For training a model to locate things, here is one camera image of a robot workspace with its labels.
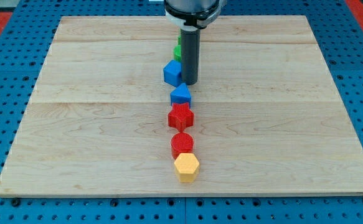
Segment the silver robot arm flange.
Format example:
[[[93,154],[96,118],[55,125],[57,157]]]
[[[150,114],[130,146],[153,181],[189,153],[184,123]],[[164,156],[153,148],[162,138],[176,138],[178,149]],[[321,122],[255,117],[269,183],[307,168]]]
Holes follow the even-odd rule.
[[[226,4],[227,0],[164,0],[167,19],[188,32],[205,29]]]

